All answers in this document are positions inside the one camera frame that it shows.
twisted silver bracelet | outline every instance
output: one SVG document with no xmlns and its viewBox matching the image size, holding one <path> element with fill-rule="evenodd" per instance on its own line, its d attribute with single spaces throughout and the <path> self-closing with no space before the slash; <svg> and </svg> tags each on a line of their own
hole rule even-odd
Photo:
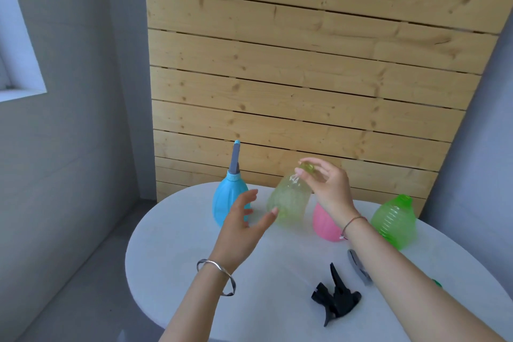
<svg viewBox="0 0 513 342">
<path fill-rule="evenodd" d="M 213 263 L 221 272 L 223 273 L 226 273 L 228 275 L 228 277 L 230 277 L 230 281 L 231 281 L 231 287 L 232 289 L 234 290 L 233 292 L 230 292 L 230 293 L 224 293 L 222 292 L 221 295 L 222 296 L 233 296 L 235 294 L 235 288 L 237 287 L 237 285 L 235 284 L 235 280 L 234 278 L 231 276 L 231 274 L 228 273 L 228 271 L 226 269 L 224 269 L 221 265 L 219 265 L 217 262 L 214 262 L 214 261 L 210 261 L 209 259 L 206 259 L 206 258 L 203 258 L 201 260 L 199 260 L 196 264 L 196 270 L 199 272 L 200 271 L 200 265 L 202 263 Z"/>
</svg>

window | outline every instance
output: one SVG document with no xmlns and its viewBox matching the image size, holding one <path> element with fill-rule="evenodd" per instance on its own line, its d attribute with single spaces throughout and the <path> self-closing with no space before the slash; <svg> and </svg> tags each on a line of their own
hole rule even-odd
<svg viewBox="0 0 513 342">
<path fill-rule="evenodd" d="M 0 0 L 0 105 L 46 92 L 18 0 Z"/>
</svg>

blue spray bottle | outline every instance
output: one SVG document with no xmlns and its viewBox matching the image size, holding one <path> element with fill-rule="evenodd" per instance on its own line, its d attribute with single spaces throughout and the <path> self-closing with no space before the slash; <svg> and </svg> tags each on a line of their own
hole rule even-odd
<svg viewBox="0 0 513 342">
<path fill-rule="evenodd" d="M 226 173 L 226 177 L 219 184 L 214 193 L 214 200 L 212 201 L 212 213 L 214 219 L 219 226 L 223 225 L 223 222 L 230 212 L 231 205 L 234 203 L 236 198 L 242 193 L 248 190 L 248 186 L 242 178 L 240 178 L 239 170 L 239 152 L 240 152 L 240 141 L 237 139 L 234 143 L 234 150 L 231 153 L 230 168 Z"/>
</svg>

pink bottle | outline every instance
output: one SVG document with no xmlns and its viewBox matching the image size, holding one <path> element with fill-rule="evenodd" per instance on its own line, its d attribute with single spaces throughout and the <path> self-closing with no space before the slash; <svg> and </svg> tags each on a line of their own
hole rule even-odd
<svg viewBox="0 0 513 342">
<path fill-rule="evenodd" d="M 330 242 L 342 241 L 342 229 L 331 219 L 331 216 L 320 206 L 319 203 L 313 210 L 313 230 L 321 238 Z"/>
</svg>

white round table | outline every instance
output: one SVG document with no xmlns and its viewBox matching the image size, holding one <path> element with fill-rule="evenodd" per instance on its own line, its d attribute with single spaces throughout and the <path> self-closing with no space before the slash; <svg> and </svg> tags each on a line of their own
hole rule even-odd
<svg viewBox="0 0 513 342">
<path fill-rule="evenodd" d="M 138 224 L 128 243 L 125 269 L 128 286 L 141 310 L 165 328 L 206 258 L 220 228 L 211 201 L 218 183 L 179 191 L 157 204 Z M 250 223 L 265 211 L 272 188 L 258 188 Z M 406 333 L 375 286 L 366 287 L 351 267 L 348 241 L 327 242 L 311 228 L 314 195 L 304 227 L 291 230 L 274 224 L 247 261 L 234 273 L 237 292 L 222 297 L 211 338 L 239 341 L 408 341 Z M 355 201 L 368 219 L 379 207 Z M 513 302 L 503 287 L 468 252 L 424 222 L 418 239 L 403 253 L 443 289 L 513 341 Z M 323 327 L 324 308 L 310 297 L 319 282 L 330 290 L 333 262 L 344 284 L 362 294 L 348 315 Z"/>
</svg>

